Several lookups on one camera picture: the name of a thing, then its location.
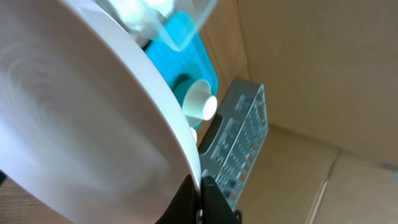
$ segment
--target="brown wall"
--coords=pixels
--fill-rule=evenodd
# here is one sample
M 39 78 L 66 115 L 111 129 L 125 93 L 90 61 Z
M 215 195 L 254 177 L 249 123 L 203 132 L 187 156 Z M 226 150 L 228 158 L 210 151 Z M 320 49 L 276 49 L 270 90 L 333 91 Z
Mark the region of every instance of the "brown wall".
M 398 1 L 238 0 L 270 122 L 398 164 Z

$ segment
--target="transparent container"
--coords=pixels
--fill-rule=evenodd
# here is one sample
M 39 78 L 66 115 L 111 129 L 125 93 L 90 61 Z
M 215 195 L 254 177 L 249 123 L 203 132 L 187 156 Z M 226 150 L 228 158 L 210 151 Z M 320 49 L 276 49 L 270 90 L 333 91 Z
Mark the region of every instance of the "transparent container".
M 171 49 L 181 51 L 200 30 L 217 0 L 96 0 L 141 46 L 160 38 Z M 165 27 L 176 12 L 189 15 L 178 30 Z

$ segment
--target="large white plate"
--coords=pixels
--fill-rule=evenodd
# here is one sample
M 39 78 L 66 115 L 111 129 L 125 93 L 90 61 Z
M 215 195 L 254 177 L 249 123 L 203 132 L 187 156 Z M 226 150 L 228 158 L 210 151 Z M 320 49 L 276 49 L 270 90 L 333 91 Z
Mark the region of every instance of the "large white plate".
M 200 188 L 173 93 L 91 1 L 0 1 L 0 169 L 76 223 L 154 223 Z

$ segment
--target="wooden table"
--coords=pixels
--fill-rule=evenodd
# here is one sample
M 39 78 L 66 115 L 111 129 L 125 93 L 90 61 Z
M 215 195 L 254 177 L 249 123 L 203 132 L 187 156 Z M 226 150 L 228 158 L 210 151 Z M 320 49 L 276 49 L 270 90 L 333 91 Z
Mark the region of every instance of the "wooden table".
M 200 35 L 219 78 L 217 99 L 221 102 L 235 78 L 250 78 L 236 1 L 219 0 Z M 202 141 L 209 125 L 210 122 L 201 125 L 198 142 Z M 7 179 L 0 186 L 0 223 L 57 224 L 70 221 Z

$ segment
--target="gray plastic crate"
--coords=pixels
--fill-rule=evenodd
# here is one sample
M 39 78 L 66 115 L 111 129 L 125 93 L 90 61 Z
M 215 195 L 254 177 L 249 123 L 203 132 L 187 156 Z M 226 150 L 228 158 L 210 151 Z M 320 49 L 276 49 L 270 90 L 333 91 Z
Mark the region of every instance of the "gray plastic crate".
M 264 86 L 234 80 L 199 147 L 202 176 L 211 175 L 235 208 L 268 133 Z

